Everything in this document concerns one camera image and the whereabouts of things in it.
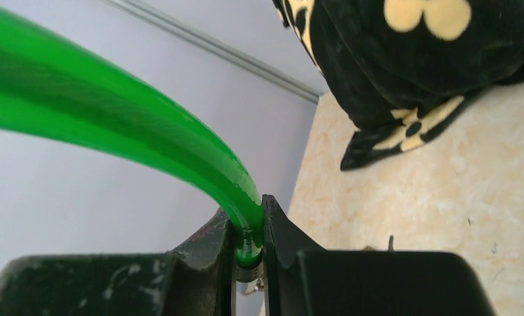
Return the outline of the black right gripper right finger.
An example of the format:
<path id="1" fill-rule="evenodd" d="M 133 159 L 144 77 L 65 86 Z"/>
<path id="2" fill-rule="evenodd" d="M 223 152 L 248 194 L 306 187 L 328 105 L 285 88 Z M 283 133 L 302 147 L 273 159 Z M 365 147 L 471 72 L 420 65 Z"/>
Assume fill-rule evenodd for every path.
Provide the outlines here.
<path id="1" fill-rule="evenodd" d="M 267 315 L 493 315 L 454 253 L 326 250 L 263 196 Z"/>

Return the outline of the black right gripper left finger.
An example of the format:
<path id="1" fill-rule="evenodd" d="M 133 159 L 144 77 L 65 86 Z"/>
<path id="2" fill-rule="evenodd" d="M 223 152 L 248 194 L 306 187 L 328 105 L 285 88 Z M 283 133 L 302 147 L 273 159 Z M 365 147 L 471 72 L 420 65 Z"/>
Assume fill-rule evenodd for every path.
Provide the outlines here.
<path id="1" fill-rule="evenodd" d="M 165 253 L 33 255 L 0 272 L 0 315 L 233 315 L 223 211 Z"/>

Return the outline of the green cable lock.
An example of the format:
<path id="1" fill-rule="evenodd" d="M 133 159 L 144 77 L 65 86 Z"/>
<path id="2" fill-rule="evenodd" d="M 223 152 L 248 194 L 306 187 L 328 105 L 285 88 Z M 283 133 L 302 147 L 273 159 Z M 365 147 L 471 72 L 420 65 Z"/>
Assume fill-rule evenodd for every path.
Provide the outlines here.
<path id="1" fill-rule="evenodd" d="M 214 131 L 139 78 L 1 7 L 0 129 L 94 149 L 195 186 L 228 215 L 238 266 L 259 264 L 261 196 Z"/>

